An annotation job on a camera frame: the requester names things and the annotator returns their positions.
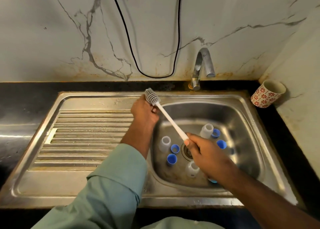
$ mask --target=shirt sleeve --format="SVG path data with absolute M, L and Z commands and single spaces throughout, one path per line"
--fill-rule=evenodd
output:
M 146 178 L 143 156 L 127 144 L 119 144 L 68 206 L 57 206 L 33 229 L 130 228 Z

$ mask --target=white brush handle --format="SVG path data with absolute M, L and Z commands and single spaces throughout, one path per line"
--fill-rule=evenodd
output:
M 183 130 L 181 130 L 181 128 L 178 127 L 178 125 L 174 122 L 174 120 L 170 117 L 170 115 L 165 111 L 165 109 L 161 106 L 161 104 L 157 102 L 155 105 L 159 107 L 159 110 L 161 110 L 161 112 L 168 119 L 168 121 L 170 121 L 171 125 L 174 127 L 174 129 L 176 129 L 176 131 L 178 132 L 182 140 L 185 141 L 189 139 L 188 136 L 183 132 Z

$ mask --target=brush head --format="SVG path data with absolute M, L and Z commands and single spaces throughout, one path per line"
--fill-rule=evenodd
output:
M 160 98 L 158 95 L 156 95 L 152 88 L 146 89 L 144 94 L 146 95 L 146 100 L 153 106 L 155 106 L 157 102 L 160 102 Z

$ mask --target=stainless steel sink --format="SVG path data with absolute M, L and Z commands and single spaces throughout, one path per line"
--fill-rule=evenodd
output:
M 224 150 L 244 172 L 293 204 L 297 200 L 245 92 L 157 92 L 163 107 L 184 131 L 206 123 L 221 131 Z M 61 93 L 31 140 L 24 157 L 0 191 L 0 207 L 67 205 L 86 176 L 116 147 L 133 120 L 130 108 L 142 93 Z M 159 140 L 170 136 L 181 148 L 166 166 Z M 242 206 L 202 172 L 185 174 L 192 160 L 182 139 L 160 115 L 147 157 L 148 173 L 140 207 Z

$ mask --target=electrical cord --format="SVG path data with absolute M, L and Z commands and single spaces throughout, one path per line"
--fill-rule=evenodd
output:
M 134 57 L 134 53 L 132 51 L 132 47 L 131 47 L 131 42 L 130 42 L 130 37 L 129 37 L 129 33 L 128 33 L 128 29 L 127 29 L 127 25 L 126 25 L 126 22 L 125 22 L 125 19 L 123 18 L 123 15 L 122 15 L 122 12 L 121 12 L 121 9 L 119 7 L 119 4 L 118 4 L 118 1 L 117 0 L 114 0 L 115 1 L 115 4 L 117 5 L 117 8 L 118 8 L 118 11 L 121 15 L 121 18 L 122 18 L 122 22 L 123 22 L 123 25 L 124 25 L 124 28 L 125 28 L 125 32 L 127 33 L 127 38 L 128 38 L 128 42 L 129 42 L 129 47 L 130 47 L 130 51 L 131 51 L 131 55 L 134 59 L 134 63 L 136 64 L 136 67 L 138 69 L 138 71 L 148 77 L 148 78 L 168 78 L 170 76 L 172 76 L 174 74 L 174 71 L 175 71 L 175 67 L 176 67 L 176 60 L 177 60 L 177 55 L 178 55 L 178 51 L 179 51 L 179 46 L 180 46 L 180 6 L 181 6 L 181 0 L 179 0 L 178 2 L 178 46 L 177 46 L 177 51 L 176 51 L 176 55 L 174 57 L 174 65 L 173 65 L 173 70 L 172 70 L 172 73 L 170 75 L 167 75 L 167 76 L 163 76 L 163 77 L 154 77 L 154 76 L 149 76 L 147 74 L 144 74 L 138 67 L 138 63 L 136 61 L 136 58 Z

